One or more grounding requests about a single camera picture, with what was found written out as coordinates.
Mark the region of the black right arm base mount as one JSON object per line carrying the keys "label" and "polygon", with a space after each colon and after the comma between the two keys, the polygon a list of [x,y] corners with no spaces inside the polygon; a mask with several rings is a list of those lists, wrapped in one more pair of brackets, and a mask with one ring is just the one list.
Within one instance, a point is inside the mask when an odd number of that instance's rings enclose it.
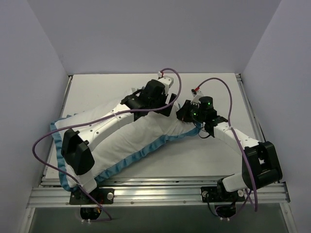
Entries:
{"label": "black right arm base mount", "polygon": [[202,186],[202,202],[242,202],[245,201],[244,193],[239,195],[238,191],[227,192],[221,191],[216,186]]}

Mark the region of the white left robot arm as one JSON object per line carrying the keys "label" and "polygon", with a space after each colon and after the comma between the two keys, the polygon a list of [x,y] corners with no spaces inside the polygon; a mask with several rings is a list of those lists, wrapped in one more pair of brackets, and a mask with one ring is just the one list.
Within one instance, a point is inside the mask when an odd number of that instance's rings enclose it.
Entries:
{"label": "white left robot arm", "polygon": [[173,78],[164,76],[150,80],[143,89],[124,97],[105,120],[75,129],[71,126],[64,132],[61,155],[71,166],[79,184],[83,187],[80,197],[86,203],[94,203],[98,197],[97,183],[91,174],[95,164],[92,152],[108,136],[141,117],[147,109],[168,117],[172,106],[164,108],[166,100],[173,101],[175,94],[168,95]]}

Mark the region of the blue houndstooth pillow with pillowcase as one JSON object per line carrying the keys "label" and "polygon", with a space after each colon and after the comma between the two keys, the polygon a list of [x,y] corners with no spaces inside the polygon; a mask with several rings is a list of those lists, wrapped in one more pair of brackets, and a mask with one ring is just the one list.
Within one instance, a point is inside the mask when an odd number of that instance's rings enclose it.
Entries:
{"label": "blue houndstooth pillow with pillowcase", "polygon": [[[60,118],[50,124],[50,129],[56,131],[52,137],[56,148],[57,167],[60,169],[59,181],[66,191],[74,191],[77,185],[72,178],[68,177],[69,174],[74,175],[74,172],[61,154],[64,131],[60,128],[99,119],[109,113],[117,103],[118,100],[114,99],[82,113]],[[179,104],[175,102],[170,116],[149,112],[99,143],[92,152],[95,164],[91,174],[94,181],[99,183],[107,180],[167,142],[197,135],[200,124],[178,120],[176,113],[179,109]]]}

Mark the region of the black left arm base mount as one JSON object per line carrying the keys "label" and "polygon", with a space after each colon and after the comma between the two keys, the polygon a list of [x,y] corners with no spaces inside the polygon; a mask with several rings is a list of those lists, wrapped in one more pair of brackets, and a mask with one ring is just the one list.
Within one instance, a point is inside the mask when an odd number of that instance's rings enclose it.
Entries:
{"label": "black left arm base mount", "polygon": [[[112,204],[114,201],[114,191],[113,188],[96,188],[90,195],[99,203],[99,204]],[[70,205],[90,205],[95,204],[81,189],[78,189],[74,192],[71,192]]]}

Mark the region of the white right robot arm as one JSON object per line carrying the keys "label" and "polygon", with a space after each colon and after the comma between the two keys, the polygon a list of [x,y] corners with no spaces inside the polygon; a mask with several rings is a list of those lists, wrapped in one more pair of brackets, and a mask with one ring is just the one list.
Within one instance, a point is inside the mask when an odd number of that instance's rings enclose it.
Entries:
{"label": "white right robot arm", "polygon": [[209,136],[221,140],[242,156],[241,172],[218,181],[216,196],[219,199],[227,200],[235,191],[260,189],[283,178],[274,144],[260,142],[234,129],[228,119],[218,115],[212,97],[200,97],[198,103],[185,101],[177,111],[177,118],[200,124]]}

